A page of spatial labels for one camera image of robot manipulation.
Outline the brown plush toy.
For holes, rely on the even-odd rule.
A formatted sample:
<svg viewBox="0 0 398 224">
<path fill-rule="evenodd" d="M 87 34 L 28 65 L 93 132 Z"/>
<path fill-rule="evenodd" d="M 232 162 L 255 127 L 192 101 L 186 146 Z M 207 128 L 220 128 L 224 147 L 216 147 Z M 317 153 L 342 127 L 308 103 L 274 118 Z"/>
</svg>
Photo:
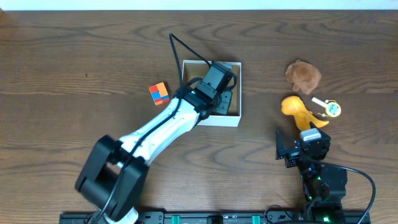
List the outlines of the brown plush toy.
<svg viewBox="0 0 398 224">
<path fill-rule="evenodd" d="M 287 67 L 285 78 L 293 84 L 293 91 L 301 90 L 304 94 L 309 95 L 318 86 L 322 75 L 311 63 L 296 60 Z"/>
</svg>

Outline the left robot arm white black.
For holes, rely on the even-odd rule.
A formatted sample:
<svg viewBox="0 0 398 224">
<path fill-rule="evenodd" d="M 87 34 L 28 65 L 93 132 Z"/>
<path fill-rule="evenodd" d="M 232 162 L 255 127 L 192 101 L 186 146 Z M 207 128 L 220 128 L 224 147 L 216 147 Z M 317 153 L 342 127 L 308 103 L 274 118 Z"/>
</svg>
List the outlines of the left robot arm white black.
<svg viewBox="0 0 398 224">
<path fill-rule="evenodd" d="M 204 77 L 180 87 L 170 104 L 137 131 L 114 140 L 108 135 L 93 146 L 78 176 L 76 190 L 98 208 L 84 223 L 135 223 L 134 206 L 150 164 L 174 140 L 198 123 L 237 126 L 228 114 L 239 102 L 241 63 L 212 62 Z"/>
</svg>

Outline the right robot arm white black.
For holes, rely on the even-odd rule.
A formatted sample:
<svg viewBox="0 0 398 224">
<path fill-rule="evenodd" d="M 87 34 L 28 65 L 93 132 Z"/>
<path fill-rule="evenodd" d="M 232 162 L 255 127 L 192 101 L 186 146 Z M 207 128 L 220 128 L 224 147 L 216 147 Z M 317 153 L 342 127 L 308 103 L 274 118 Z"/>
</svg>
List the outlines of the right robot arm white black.
<svg viewBox="0 0 398 224">
<path fill-rule="evenodd" d="M 346 195 L 347 171 L 320 164 L 330 149 L 331 137 L 318 128 L 300 133 L 295 146 L 287 149 L 280 132 L 276 131 L 277 160 L 283 159 L 287 168 L 297 167 L 308 204 L 303 219 L 313 222 L 345 223 L 341 200 Z"/>
</svg>

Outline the multicoloured puzzle cube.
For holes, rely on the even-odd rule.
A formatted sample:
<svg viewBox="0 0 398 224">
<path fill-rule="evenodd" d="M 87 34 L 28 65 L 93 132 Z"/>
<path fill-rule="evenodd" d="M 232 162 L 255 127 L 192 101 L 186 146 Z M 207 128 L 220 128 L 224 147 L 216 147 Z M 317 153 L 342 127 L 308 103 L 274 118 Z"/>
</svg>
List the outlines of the multicoloured puzzle cube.
<svg viewBox="0 0 398 224">
<path fill-rule="evenodd" d="M 170 101 L 168 90 L 164 82 L 149 87 L 155 105 L 161 105 Z"/>
</svg>

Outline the white cardboard box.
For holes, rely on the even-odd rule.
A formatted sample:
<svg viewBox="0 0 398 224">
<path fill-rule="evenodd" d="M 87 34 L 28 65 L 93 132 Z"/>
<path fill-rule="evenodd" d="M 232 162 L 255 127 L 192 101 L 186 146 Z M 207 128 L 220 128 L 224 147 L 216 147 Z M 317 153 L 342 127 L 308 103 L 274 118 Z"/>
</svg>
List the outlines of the white cardboard box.
<svg viewBox="0 0 398 224">
<path fill-rule="evenodd" d="M 224 66 L 231 69 L 237 76 L 236 86 L 231 90 L 232 97 L 228 113 L 225 115 L 212 113 L 209 118 L 200 121 L 199 126 L 222 126 L 238 127 L 241 120 L 241 62 L 221 62 Z M 209 67 L 202 60 L 184 60 L 183 61 L 183 79 L 184 83 L 192 78 L 204 78 Z"/>
</svg>

